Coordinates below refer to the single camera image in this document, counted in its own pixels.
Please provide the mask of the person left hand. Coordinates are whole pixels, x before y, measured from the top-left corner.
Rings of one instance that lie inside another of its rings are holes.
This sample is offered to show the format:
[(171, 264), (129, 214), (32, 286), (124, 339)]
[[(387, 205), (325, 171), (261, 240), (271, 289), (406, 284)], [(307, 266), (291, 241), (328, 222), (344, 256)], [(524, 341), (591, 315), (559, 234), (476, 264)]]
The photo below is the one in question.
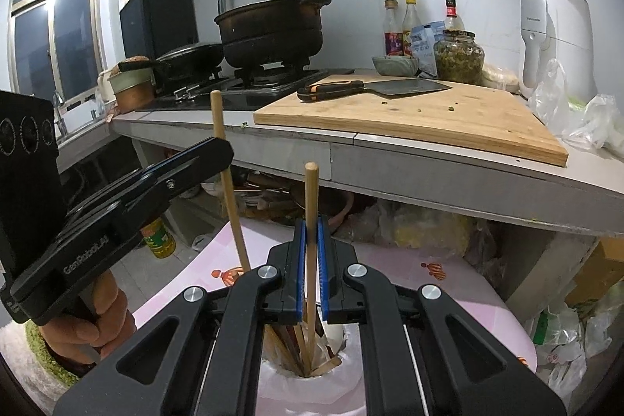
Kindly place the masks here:
[(86, 353), (86, 346), (104, 359), (137, 330), (126, 294), (117, 286), (110, 270), (94, 282), (92, 304), (97, 318), (85, 320), (65, 315), (39, 327), (42, 338), (59, 358), (79, 365), (92, 364), (94, 360)]

